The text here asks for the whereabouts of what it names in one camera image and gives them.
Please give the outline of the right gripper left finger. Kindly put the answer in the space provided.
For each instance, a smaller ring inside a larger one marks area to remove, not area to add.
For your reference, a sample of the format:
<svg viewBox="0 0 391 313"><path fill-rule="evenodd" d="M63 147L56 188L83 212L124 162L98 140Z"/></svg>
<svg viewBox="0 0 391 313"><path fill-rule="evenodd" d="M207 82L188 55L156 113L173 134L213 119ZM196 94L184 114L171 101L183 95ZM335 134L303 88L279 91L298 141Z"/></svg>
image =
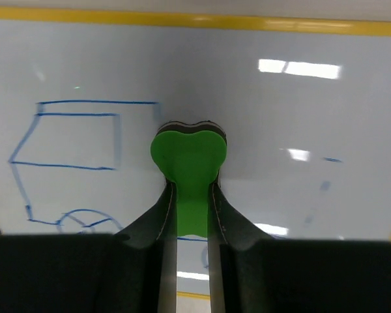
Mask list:
<svg viewBox="0 0 391 313"><path fill-rule="evenodd" d="M176 195L115 234L1 234L0 312L174 312Z"/></svg>

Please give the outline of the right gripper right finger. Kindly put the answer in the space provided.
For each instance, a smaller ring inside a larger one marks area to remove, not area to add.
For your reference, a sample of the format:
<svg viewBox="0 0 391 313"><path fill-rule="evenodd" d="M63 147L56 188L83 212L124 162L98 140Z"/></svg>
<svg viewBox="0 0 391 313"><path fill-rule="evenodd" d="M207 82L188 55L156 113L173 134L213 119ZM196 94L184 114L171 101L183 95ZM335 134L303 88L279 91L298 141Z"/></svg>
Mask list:
<svg viewBox="0 0 391 313"><path fill-rule="evenodd" d="M391 242L275 239L209 187L213 312L391 312Z"/></svg>

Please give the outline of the green whiteboard eraser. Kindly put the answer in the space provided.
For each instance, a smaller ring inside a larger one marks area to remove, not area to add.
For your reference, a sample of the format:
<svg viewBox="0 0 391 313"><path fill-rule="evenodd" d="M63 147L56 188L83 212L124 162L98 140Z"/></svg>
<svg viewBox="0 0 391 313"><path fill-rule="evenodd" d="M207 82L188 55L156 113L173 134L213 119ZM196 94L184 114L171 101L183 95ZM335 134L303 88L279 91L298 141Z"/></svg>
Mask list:
<svg viewBox="0 0 391 313"><path fill-rule="evenodd" d="M212 121L163 124L151 143L151 158L175 185L177 235L207 237L210 185L227 156L224 130Z"/></svg>

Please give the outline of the yellow-framed small whiteboard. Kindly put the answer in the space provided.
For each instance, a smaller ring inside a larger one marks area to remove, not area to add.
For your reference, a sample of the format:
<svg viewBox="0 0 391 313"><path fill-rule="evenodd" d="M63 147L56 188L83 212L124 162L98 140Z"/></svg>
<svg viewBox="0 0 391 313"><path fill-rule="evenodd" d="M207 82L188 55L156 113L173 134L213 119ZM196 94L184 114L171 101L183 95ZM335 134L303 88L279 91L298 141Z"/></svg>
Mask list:
<svg viewBox="0 0 391 313"><path fill-rule="evenodd" d="M127 226L157 128L203 120L261 230L391 239L391 23L0 7L3 232Z"/></svg>

